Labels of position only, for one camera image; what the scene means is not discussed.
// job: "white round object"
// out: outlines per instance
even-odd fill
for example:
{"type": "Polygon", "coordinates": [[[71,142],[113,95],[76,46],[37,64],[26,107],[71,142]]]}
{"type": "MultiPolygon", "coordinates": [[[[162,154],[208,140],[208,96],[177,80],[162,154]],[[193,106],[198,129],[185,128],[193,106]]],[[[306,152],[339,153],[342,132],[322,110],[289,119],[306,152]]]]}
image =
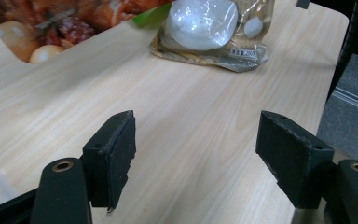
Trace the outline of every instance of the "white round object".
{"type": "Polygon", "coordinates": [[[260,34],[263,30],[263,22],[258,17],[253,17],[245,23],[245,35],[252,39],[260,34]]]}
{"type": "Polygon", "coordinates": [[[219,49],[232,37],[238,10],[229,0],[176,0],[167,26],[172,38],[194,50],[219,49]]]}

